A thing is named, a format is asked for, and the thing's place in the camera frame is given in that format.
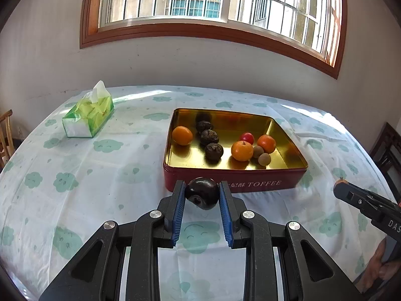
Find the person's hand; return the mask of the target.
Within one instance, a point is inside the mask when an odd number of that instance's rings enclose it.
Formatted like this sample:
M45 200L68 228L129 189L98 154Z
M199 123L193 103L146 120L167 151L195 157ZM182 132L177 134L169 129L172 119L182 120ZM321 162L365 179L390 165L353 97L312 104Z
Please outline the person's hand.
M394 249L394 247L395 244L392 238L386 237L379 243L360 280L355 283L359 292L366 293L374 286L375 281L379 279L381 281L388 281L400 271L400 258L392 261L383 260L386 252L391 252L391 249Z

